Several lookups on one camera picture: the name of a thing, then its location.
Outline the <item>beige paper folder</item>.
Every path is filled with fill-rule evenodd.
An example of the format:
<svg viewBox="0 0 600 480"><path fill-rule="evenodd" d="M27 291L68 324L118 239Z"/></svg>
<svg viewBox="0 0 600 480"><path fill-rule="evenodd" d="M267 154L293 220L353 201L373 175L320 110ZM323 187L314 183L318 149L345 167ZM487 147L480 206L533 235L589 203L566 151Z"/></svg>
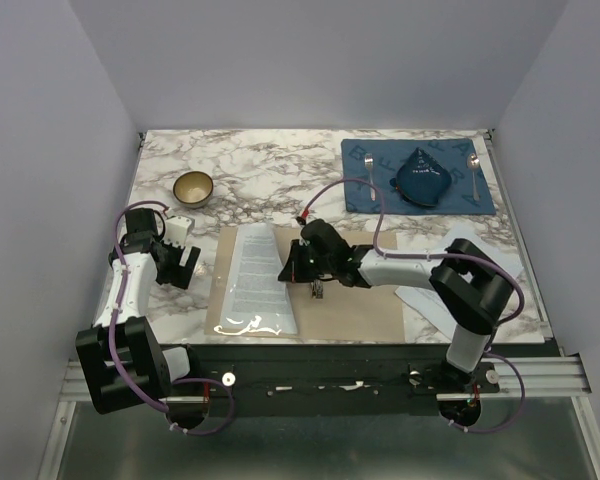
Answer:
<svg viewBox="0 0 600 480"><path fill-rule="evenodd" d="M284 266L290 242L299 237L292 228L275 228L280 260ZM205 333L228 340L255 340L257 338L356 342L404 341L402 302L391 286L348 288L337 281L324 283L324 298L312 299L309 284L286 284L298 328L295 335L223 336L215 333L227 283L231 256L239 227L224 227L216 248L212 288L206 315Z"/></svg>

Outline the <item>printed white paper sheet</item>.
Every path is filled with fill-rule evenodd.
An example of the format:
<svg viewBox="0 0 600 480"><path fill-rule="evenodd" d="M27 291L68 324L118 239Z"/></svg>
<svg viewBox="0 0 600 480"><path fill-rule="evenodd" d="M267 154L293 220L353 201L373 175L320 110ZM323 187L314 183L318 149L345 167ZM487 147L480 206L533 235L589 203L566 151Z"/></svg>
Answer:
<svg viewBox="0 0 600 480"><path fill-rule="evenodd" d="M274 229L267 223L237 229L220 319L213 331L223 336L295 335L297 324Z"/></svg>

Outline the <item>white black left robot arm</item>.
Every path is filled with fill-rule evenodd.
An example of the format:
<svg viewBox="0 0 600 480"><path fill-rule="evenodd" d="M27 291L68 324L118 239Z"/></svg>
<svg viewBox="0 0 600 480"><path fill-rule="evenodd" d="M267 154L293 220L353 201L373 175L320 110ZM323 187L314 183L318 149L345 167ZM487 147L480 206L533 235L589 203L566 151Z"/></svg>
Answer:
<svg viewBox="0 0 600 480"><path fill-rule="evenodd" d="M202 380L187 349L164 350L147 318L151 289L170 285L186 290L201 253L185 247L193 221L169 216L158 201L140 201L118 216L108 260L113 273L105 306L75 346L96 411L107 414L146 403L160 412L171 387L194 393Z"/></svg>

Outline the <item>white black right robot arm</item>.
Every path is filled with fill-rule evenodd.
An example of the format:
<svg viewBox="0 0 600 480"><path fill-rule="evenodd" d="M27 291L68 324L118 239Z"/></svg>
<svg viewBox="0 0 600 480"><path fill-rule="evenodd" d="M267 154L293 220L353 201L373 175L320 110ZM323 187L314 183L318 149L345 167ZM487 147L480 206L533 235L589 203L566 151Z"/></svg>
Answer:
<svg viewBox="0 0 600 480"><path fill-rule="evenodd" d="M287 284L335 280L349 288L396 286L435 292L456 322L440 379L460 392L476 380L476 367L495 338L512 295L524 306L517 281L471 241L459 238L441 253L382 250L349 244L329 223L305 223L290 244L278 275Z"/></svg>

